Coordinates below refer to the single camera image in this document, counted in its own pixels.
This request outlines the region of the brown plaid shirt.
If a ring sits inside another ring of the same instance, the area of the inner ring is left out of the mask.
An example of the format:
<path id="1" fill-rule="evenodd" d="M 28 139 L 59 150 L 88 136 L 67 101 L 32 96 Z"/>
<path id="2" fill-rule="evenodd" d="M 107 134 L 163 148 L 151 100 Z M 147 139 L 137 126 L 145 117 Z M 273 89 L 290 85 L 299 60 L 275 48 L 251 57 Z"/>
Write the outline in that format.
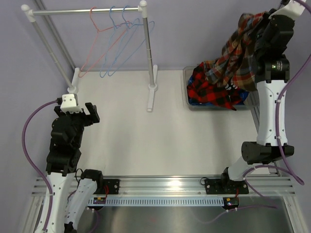
<path id="1" fill-rule="evenodd" d="M 263 19 L 264 12 L 244 13 L 240 16 L 236 31 L 222 48 L 221 56 L 215 60 L 202 62 L 206 80 L 218 87 L 227 84 L 246 90 L 256 91 L 251 60 L 254 53 L 256 26 Z"/>

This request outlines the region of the pink wire hanger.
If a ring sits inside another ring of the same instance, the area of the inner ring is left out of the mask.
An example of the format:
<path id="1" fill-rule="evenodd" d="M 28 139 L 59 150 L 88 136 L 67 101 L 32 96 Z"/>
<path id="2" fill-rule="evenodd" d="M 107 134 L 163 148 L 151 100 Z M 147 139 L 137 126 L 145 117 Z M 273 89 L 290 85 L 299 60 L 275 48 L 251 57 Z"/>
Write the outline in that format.
<path id="1" fill-rule="evenodd" d="M 90 47 L 90 50 L 87 54 L 86 60 L 82 65 L 82 67 L 80 68 L 78 78 L 83 78 L 87 73 L 89 73 L 92 69 L 94 69 L 96 65 L 107 56 L 108 52 L 112 48 L 114 48 L 114 46 L 128 32 L 127 27 L 124 27 L 123 23 L 121 24 L 112 23 L 112 26 L 101 29 L 97 25 L 96 20 L 93 17 L 95 9 L 97 9 L 97 7 L 92 7 L 90 9 L 89 19 L 91 20 L 94 29 L 96 30 L 96 35 Z M 108 37 L 108 42 L 104 42 L 104 45 L 107 45 L 107 48 L 103 49 L 103 45 L 100 45 L 100 37 L 108 32 L 112 32 L 112 34 Z"/>

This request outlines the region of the blue hanger holding red shirt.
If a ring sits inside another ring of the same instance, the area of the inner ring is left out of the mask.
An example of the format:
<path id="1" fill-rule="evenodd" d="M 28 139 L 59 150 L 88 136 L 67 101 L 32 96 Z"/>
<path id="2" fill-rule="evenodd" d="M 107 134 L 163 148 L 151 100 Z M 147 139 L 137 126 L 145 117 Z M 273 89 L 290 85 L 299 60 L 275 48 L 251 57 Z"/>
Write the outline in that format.
<path id="1" fill-rule="evenodd" d="M 117 71 L 119 71 L 120 68 L 127 63 L 127 61 L 140 49 L 140 47 L 145 42 L 145 39 L 144 39 L 141 43 L 138 44 L 137 48 L 135 48 L 134 50 L 131 50 L 131 52 L 132 52 L 131 54 L 126 56 L 126 58 L 124 58 L 124 60 L 119 65 L 117 65 L 115 67 L 115 64 L 117 64 L 119 62 L 120 58 L 122 57 L 122 54 L 125 51 L 130 50 L 129 49 L 130 43 L 132 41 L 134 41 L 134 36 L 137 34 L 138 29 L 143 26 L 143 23 L 140 21 L 139 18 L 136 18 L 133 21 L 128 21 L 125 18 L 124 13 L 125 13 L 125 11 L 129 10 L 129 8 L 130 8 L 130 6 L 126 5 L 121 10 L 122 23 L 124 24 L 124 27 L 127 27 L 128 32 L 115 45 L 116 46 L 116 50 L 115 50 L 115 53 L 114 53 L 114 59 L 110 63 L 110 65 L 108 65 L 107 62 L 108 62 L 108 56 L 111 53 L 111 50 L 108 52 L 107 56 L 104 58 L 104 61 L 103 61 L 102 65 L 101 65 L 100 72 L 99 72 L 99 76 L 102 79 L 105 78 L 106 76 L 112 77 Z M 109 10 L 109 18 L 110 18 L 112 23 L 115 23 L 115 21 L 114 21 L 114 19 L 112 17 L 112 10 L 113 9 L 115 9 L 115 6 L 112 6 L 110 8 L 110 10 Z"/>

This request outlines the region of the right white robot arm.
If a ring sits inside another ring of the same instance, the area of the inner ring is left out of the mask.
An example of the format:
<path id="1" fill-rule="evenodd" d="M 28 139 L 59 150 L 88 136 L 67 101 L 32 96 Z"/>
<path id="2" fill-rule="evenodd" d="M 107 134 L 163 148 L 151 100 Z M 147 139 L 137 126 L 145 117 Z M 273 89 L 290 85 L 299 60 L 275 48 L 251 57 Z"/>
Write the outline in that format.
<path id="1" fill-rule="evenodd" d="M 252 70 L 259 94 L 259 129 L 255 142 L 243 142 L 241 157 L 221 174 L 217 187 L 234 194 L 247 194 L 244 174 L 292 156 L 285 131 L 285 87 L 290 81 L 290 63 L 284 51 L 294 34 L 294 20 L 285 15 L 265 17 L 257 28 Z"/>

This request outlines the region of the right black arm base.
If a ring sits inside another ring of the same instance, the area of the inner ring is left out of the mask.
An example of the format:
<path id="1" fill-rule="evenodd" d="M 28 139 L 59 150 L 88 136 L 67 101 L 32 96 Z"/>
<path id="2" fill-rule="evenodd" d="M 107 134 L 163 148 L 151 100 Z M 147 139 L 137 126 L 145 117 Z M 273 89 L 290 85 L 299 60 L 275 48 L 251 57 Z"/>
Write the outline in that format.
<path id="1" fill-rule="evenodd" d="M 249 194 L 248 185 L 244 181 L 222 181 L 203 177 L 200 184 L 204 186 L 207 195 Z"/>

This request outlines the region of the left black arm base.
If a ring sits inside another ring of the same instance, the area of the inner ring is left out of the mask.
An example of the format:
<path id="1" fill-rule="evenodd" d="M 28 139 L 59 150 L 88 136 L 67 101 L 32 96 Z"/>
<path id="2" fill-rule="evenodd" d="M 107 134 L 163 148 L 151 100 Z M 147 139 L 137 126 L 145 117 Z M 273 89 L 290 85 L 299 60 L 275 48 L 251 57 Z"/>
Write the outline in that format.
<path id="1" fill-rule="evenodd" d="M 103 179 L 99 182 L 94 194 L 96 195 L 118 195 L 120 189 L 119 179 Z"/>

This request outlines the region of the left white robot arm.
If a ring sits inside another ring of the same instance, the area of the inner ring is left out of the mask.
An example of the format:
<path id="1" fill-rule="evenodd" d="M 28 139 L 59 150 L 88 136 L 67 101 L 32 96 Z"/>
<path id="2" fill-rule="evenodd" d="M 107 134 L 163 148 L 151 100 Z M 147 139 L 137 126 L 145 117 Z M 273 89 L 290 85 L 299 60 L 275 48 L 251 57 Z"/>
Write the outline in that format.
<path id="1" fill-rule="evenodd" d="M 88 114 L 63 112 L 60 106 L 54 109 L 58 117 L 52 123 L 50 152 L 43 175 L 47 191 L 37 233 L 75 233 L 88 200 L 104 189 L 102 172 L 86 169 L 75 192 L 69 193 L 81 157 L 84 129 L 100 121 L 96 106 L 90 102 L 85 106 Z"/>

